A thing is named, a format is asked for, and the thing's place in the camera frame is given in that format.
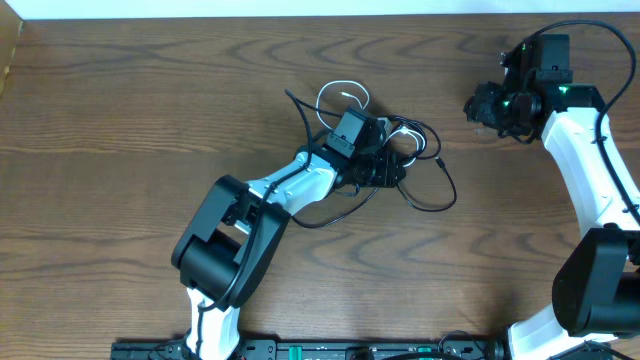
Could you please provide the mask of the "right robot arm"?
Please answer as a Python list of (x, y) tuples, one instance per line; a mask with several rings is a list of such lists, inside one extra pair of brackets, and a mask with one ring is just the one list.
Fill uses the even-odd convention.
[(480, 84), (467, 119), (523, 143), (540, 140), (556, 162), (580, 241), (554, 278), (550, 305), (489, 342), (489, 359), (611, 354), (639, 333), (639, 190), (610, 134), (609, 103), (576, 84), (563, 34), (536, 33), (503, 54), (502, 83)]

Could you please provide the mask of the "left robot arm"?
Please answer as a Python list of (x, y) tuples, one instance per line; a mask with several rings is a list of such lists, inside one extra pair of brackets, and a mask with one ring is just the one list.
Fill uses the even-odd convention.
[(292, 217), (335, 190), (394, 187), (406, 171), (387, 146), (388, 117), (348, 108), (322, 143), (308, 137), (291, 163), (260, 179), (219, 178), (176, 244), (171, 263), (192, 307), (191, 359), (227, 359), (241, 306), (263, 279)]

